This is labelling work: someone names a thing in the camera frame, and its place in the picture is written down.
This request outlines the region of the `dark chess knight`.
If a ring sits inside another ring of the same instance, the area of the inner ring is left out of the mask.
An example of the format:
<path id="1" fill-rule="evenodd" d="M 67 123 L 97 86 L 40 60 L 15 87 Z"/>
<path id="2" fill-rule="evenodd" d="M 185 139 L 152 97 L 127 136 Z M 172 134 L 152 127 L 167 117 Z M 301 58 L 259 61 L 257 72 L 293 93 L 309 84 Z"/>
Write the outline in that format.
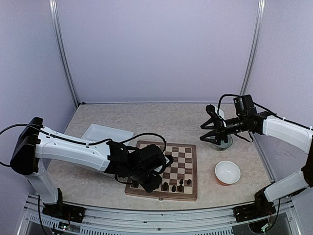
<path id="1" fill-rule="evenodd" d="M 163 187 L 162 187 L 162 190 L 163 190 L 163 191 L 168 191 L 168 188 L 169 188 L 168 183 L 167 183 L 167 182 L 164 182 Z"/>

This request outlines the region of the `wooden chess board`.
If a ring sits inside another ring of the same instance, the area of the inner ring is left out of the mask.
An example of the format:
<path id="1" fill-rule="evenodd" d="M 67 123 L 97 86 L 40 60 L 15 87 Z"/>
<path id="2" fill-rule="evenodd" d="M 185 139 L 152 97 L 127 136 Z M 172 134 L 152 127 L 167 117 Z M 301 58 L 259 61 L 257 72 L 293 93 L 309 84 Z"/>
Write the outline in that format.
<path id="1" fill-rule="evenodd" d="M 197 200 L 198 169 L 196 146 L 193 144 L 167 143 L 165 154 L 171 154 L 174 158 L 174 162 L 161 174 L 162 183 L 160 186 L 151 193 L 147 193 L 139 184 L 126 185 L 126 195 L 156 198 L 159 200 Z M 178 192 L 180 179 L 184 180 L 182 192 Z M 168 191 L 162 190 L 164 182 L 168 183 Z M 171 191 L 172 186 L 176 186 L 175 192 Z"/>

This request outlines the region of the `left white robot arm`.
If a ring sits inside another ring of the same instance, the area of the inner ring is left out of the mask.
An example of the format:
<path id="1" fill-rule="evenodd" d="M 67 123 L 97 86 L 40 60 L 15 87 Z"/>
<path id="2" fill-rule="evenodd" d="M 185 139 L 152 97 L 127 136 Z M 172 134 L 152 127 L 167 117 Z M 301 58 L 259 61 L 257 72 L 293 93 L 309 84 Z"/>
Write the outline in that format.
<path id="1" fill-rule="evenodd" d="M 103 172 L 115 178 L 128 178 L 139 183 L 147 193 L 161 184 L 161 174 L 173 163 L 165 149 L 155 144 L 144 148 L 131 147 L 133 132 L 91 124 L 82 138 L 72 137 L 43 125 L 33 118 L 24 125 L 13 156 L 11 168 L 24 175 L 51 212 L 62 218 L 68 214 L 61 190 L 56 188 L 43 160 L 58 160 Z"/>

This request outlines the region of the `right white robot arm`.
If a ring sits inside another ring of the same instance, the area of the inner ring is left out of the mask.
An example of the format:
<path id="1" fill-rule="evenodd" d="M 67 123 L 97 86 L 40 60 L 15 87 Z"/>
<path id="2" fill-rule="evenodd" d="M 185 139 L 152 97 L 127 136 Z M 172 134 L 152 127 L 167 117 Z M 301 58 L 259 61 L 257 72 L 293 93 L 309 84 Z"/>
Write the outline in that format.
<path id="1" fill-rule="evenodd" d="M 277 199 L 294 196 L 313 186 L 313 128 L 281 117 L 253 101 L 252 96 L 231 94 L 236 116 L 226 119 L 221 106 L 207 105 L 210 116 L 201 129 L 201 141 L 221 145 L 228 136 L 257 134 L 257 144 L 276 181 L 255 193 L 250 213 L 261 217 Z"/>

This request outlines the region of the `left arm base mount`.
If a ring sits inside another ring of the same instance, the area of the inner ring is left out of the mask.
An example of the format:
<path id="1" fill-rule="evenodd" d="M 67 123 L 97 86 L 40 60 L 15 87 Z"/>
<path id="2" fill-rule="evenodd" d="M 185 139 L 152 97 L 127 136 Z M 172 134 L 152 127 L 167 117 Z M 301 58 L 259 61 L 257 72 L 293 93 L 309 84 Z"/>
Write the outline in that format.
<path id="1" fill-rule="evenodd" d="M 82 223 L 86 209 L 69 204 L 44 205 L 43 214 L 69 222 Z"/>

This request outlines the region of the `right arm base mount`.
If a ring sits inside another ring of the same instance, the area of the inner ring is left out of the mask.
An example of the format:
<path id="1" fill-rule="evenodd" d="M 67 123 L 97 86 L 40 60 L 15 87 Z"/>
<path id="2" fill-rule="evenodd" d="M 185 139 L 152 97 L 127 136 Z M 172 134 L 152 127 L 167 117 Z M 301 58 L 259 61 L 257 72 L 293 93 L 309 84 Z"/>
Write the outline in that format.
<path id="1" fill-rule="evenodd" d="M 236 222 L 244 222 L 269 216 L 270 214 L 276 213 L 274 204 L 269 206 L 257 206 L 255 203 L 237 206 L 233 208 L 233 213 L 236 218 Z"/>

